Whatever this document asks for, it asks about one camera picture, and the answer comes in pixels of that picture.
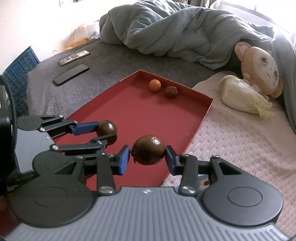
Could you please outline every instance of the red box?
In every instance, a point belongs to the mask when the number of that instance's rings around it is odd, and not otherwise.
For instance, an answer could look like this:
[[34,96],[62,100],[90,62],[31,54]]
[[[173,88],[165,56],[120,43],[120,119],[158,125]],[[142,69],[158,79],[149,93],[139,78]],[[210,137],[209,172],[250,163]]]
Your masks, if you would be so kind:
[[[158,79],[162,88],[150,91],[148,84]],[[169,99],[164,89],[175,86],[178,95]],[[187,149],[213,99],[171,80],[144,71],[126,77],[112,86],[69,117],[78,122],[111,120],[118,130],[115,144],[106,153],[118,153],[124,146],[132,147],[140,137],[148,134],[159,137],[171,145],[176,153]],[[95,133],[74,136],[67,134],[56,139],[57,144],[82,144],[95,137]],[[159,186],[168,175],[165,160],[152,166],[142,166],[131,160],[123,176],[114,176],[117,189],[121,186]],[[87,181],[91,190],[96,190],[96,176]]]

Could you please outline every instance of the plush toy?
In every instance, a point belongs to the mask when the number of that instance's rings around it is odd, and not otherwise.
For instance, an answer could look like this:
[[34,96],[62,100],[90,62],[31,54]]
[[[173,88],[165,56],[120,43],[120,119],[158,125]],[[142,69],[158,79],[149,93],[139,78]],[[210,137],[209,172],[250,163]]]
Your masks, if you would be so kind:
[[243,81],[254,88],[265,99],[267,95],[277,98],[283,91],[283,82],[279,78],[279,71],[271,51],[252,47],[248,43],[239,42],[234,51],[242,62]]

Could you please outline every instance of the dark brown ball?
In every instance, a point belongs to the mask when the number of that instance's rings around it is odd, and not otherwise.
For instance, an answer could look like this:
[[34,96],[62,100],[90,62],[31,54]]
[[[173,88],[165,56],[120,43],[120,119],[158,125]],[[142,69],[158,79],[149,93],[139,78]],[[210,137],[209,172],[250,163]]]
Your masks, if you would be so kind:
[[134,143],[131,155],[134,162],[142,165],[153,165],[163,159],[165,144],[154,135],[143,136]]
[[165,89],[165,95],[169,98],[173,98],[178,94],[178,89],[175,86],[169,86]]
[[97,136],[105,136],[109,134],[117,134],[117,127],[116,125],[109,121],[103,120],[99,123],[99,126],[96,128]]

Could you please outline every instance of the blue plastic crate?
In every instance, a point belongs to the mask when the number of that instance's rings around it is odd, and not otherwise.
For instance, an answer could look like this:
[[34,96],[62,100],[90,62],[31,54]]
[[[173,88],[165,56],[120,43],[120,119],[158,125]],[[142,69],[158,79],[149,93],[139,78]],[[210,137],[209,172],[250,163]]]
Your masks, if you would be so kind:
[[26,93],[26,75],[39,63],[40,61],[30,46],[3,72],[4,78],[8,81],[12,89],[12,94],[16,103],[17,116],[29,114]]

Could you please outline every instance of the dark gray bed sheet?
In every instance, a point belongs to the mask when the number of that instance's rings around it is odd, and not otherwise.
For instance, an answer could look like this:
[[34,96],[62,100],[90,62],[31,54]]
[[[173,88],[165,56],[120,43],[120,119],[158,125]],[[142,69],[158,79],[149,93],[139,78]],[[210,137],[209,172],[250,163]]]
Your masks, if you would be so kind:
[[[58,61],[81,50],[91,54],[60,67]],[[84,64],[89,70],[56,87],[52,80]],[[90,100],[132,73],[144,70],[192,88],[217,71],[181,59],[144,55],[100,39],[59,53],[42,61],[28,73],[27,100],[30,115],[62,114],[69,117]]]

